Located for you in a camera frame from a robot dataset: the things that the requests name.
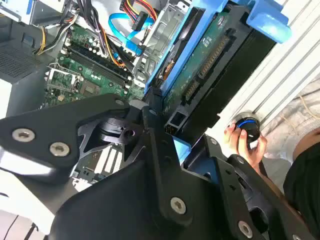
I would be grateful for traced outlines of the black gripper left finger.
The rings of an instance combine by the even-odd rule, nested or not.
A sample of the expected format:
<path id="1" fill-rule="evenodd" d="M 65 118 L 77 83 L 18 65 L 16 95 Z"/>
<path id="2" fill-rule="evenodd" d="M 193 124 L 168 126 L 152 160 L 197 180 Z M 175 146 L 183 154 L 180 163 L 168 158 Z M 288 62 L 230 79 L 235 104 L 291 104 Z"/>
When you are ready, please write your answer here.
<path id="1" fill-rule="evenodd" d="M 168 217 L 170 210 L 179 215 L 186 213 L 186 204 L 179 197 L 172 197 L 170 206 L 165 206 L 165 174 L 181 166 L 174 140 L 164 131 L 162 117 L 149 106 L 135 109 L 115 94 L 2 119 L 0 166 L 38 182 L 60 184 L 70 178 L 82 155 L 113 142 L 129 148 L 122 169 L 146 162 L 163 217 Z"/>

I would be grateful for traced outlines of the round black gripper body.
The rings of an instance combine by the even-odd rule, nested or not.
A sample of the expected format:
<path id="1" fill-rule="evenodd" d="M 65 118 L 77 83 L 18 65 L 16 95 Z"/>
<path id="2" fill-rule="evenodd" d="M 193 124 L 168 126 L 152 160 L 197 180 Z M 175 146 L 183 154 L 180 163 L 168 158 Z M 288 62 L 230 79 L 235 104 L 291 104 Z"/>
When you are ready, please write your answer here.
<path id="1" fill-rule="evenodd" d="M 178 197 L 185 214 L 158 207 L 155 181 L 145 161 L 135 162 L 77 193 L 57 212 L 51 240 L 231 240 L 216 186 L 180 167 L 166 172 L 164 199 Z"/>

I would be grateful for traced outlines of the person's hand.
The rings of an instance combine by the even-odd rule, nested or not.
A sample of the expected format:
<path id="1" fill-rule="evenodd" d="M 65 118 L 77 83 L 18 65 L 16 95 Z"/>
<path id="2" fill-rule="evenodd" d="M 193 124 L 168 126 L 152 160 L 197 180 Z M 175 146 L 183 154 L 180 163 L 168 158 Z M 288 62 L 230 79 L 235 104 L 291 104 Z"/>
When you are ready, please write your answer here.
<path id="1" fill-rule="evenodd" d="M 244 129 L 240 129 L 234 123 L 231 123 L 224 130 L 223 144 L 231 154 L 244 158 L 258 174 L 261 174 L 259 164 L 266 152 L 267 142 L 267 139 L 260 135 L 257 139 L 257 146 L 249 149 L 248 134 Z"/>

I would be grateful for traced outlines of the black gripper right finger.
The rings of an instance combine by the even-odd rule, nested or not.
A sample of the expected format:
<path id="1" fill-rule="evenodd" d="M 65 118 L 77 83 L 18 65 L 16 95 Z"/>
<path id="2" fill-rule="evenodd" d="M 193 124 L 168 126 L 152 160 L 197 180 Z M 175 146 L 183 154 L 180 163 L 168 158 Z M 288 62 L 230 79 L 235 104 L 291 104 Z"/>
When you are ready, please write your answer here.
<path id="1" fill-rule="evenodd" d="M 230 238 L 235 240 L 313 240 L 288 204 L 238 155 L 225 157 L 218 142 L 203 135 L 184 167 L 217 187 Z"/>

